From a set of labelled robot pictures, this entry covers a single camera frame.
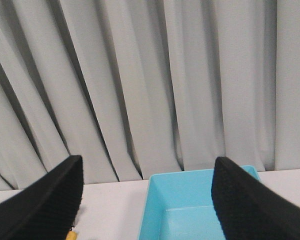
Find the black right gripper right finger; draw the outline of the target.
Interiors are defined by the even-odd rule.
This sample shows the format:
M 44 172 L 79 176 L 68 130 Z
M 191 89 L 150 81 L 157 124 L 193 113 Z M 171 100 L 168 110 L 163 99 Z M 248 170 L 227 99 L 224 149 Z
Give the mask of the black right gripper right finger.
M 300 207 L 227 157 L 215 160 L 211 198 L 227 240 L 300 240 Z

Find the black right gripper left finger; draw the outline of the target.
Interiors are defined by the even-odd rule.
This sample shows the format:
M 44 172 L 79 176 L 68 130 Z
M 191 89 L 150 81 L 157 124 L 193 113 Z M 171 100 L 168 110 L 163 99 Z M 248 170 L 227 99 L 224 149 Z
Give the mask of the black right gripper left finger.
M 0 203 L 0 240 L 64 240 L 82 201 L 83 159 L 72 155 Z

